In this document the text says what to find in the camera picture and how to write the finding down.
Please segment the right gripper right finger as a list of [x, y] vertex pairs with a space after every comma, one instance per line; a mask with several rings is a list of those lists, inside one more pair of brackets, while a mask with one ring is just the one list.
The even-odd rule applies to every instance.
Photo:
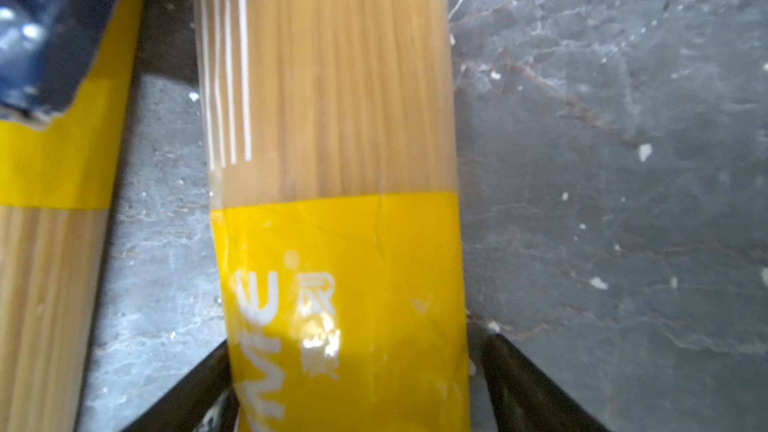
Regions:
[[499, 431], [608, 431], [503, 335], [484, 339], [481, 364]]

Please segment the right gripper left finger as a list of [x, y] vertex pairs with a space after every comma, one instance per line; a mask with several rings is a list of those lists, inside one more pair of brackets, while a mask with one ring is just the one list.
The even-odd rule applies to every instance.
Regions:
[[238, 411], [224, 340], [123, 431], [234, 431]]

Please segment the yellow spaghetti pack white lettering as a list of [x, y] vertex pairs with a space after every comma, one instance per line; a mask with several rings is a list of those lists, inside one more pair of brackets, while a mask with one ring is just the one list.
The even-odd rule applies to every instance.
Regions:
[[448, 0], [194, 0], [241, 431], [466, 431]]

